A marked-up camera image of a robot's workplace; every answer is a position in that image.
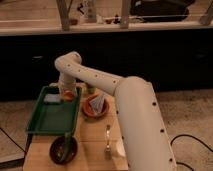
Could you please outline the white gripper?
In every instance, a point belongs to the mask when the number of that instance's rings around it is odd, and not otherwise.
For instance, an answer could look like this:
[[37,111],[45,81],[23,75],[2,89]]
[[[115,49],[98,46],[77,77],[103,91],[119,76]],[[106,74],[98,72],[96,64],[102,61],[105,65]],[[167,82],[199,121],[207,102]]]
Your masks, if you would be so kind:
[[59,87],[59,92],[61,94],[64,94],[67,91],[69,91],[73,94],[77,93],[76,79],[67,74],[60,74],[59,80],[58,80],[58,87]]

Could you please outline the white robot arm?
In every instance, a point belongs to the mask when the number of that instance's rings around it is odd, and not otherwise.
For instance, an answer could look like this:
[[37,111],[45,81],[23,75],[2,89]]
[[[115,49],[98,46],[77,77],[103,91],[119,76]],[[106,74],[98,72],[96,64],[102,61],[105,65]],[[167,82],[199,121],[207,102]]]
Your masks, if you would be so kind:
[[176,171],[177,164],[152,84],[85,67],[70,52],[55,60],[61,89],[73,89],[76,78],[115,98],[129,171]]

